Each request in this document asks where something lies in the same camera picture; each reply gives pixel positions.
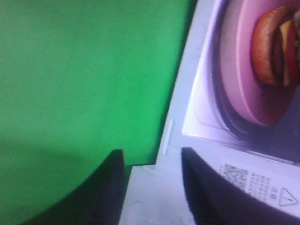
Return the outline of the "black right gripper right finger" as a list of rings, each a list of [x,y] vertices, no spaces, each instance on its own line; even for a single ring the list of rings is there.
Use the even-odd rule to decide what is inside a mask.
[[[298,225],[299,218],[251,197],[221,177],[192,148],[181,149],[182,178],[197,225]]]

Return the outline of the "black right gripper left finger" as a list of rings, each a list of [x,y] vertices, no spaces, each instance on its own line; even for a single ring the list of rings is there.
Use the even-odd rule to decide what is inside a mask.
[[[117,225],[124,203],[124,155],[113,150],[93,174],[26,225]]]

